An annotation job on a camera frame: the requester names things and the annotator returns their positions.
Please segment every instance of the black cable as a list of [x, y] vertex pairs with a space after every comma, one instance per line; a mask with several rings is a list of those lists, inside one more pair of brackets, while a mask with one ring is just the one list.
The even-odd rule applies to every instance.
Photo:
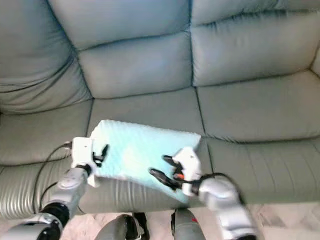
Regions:
[[44, 196], [45, 194], [47, 193], [47, 191], [52, 188], [53, 186], [57, 185], [57, 181], [52, 183], [51, 185], [47, 186], [46, 189], [43, 191], [43, 193], [41, 194], [41, 197], [40, 197], [40, 203], [39, 203], [39, 212], [41, 211], [42, 209], [42, 200], [44, 199]]
[[212, 174], [206, 174], [206, 175], [203, 175], [199, 180], [193, 180], [193, 181], [186, 181], [186, 180], [181, 180], [181, 179], [174, 179], [174, 180], [179, 184], [200, 184], [205, 179], [215, 178], [215, 177], [224, 177], [224, 178], [228, 179], [228, 181], [234, 185], [234, 187], [238, 193], [240, 203], [242, 205], [246, 205], [246, 201], [243, 197], [243, 194], [242, 194], [242, 191], [240, 190], [239, 185], [236, 183], [236, 181], [232, 177], [230, 177], [229, 175], [227, 175], [225, 173], [215, 172]]
[[42, 166], [40, 167], [36, 177], [35, 177], [35, 181], [34, 181], [34, 185], [33, 185], [33, 195], [32, 195], [32, 210], [33, 210], [33, 214], [36, 214], [36, 194], [37, 194], [37, 186], [38, 186], [38, 181], [39, 181], [39, 177], [40, 174], [42, 172], [42, 170], [44, 169], [44, 167], [46, 166], [46, 164], [48, 163], [48, 161], [50, 160], [50, 158], [52, 157], [52, 155], [58, 151], [59, 149], [62, 148], [69, 148], [70, 147], [70, 142], [66, 142], [64, 144], [61, 144], [60, 146], [56, 147], [49, 155], [48, 157], [45, 159], [45, 161], [43, 162]]

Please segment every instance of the leather couch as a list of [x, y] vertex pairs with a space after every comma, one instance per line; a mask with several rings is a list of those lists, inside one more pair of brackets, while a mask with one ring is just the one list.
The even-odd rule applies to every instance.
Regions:
[[[0, 218], [30, 216], [71, 165], [55, 153], [33, 200], [48, 154], [103, 119], [201, 134], [202, 170], [229, 174], [249, 203], [319, 200], [317, 9], [320, 0], [0, 0]], [[86, 213], [177, 207], [115, 179], [80, 203]]]

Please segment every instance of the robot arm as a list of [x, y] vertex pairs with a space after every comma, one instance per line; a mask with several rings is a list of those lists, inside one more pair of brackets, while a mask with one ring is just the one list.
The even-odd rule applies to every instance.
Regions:
[[254, 221], [231, 181], [202, 175], [200, 161], [191, 147], [163, 159], [174, 166], [173, 179], [154, 168], [149, 170], [150, 174], [173, 190], [182, 189], [187, 196], [198, 196], [215, 213], [224, 240], [257, 239]]
[[35, 216], [11, 228], [1, 240], [58, 240], [67, 222], [74, 217], [84, 195], [88, 177], [93, 176], [107, 153], [93, 155], [93, 140], [75, 137], [72, 141], [72, 166], [55, 187], [46, 206]]

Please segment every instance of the pillow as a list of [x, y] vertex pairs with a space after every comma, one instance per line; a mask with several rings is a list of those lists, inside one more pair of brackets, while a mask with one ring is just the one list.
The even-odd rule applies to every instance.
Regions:
[[108, 152], [98, 177], [129, 180], [151, 187], [187, 203], [188, 197], [180, 189], [171, 190], [149, 174], [149, 168], [159, 169], [172, 176], [173, 167], [162, 159], [163, 155], [174, 156], [183, 147], [196, 150], [201, 136], [196, 133], [157, 128], [136, 123], [102, 120], [92, 131], [93, 151], [109, 144]]

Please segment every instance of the floor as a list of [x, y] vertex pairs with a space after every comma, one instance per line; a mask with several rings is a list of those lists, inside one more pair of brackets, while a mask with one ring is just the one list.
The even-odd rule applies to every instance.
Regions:
[[[251, 205], [250, 211], [265, 240], [319, 240], [320, 202]], [[204, 207], [192, 208], [207, 240], [220, 240], [215, 217]], [[151, 240], [173, 240], [170, 231], [173, 211], [148, 212]], [[61, 240], [94, 240], [100, 229], [120, 213], [76, 216], [65, 227]], [[0, 236], [19, 221], [0, 221]]]

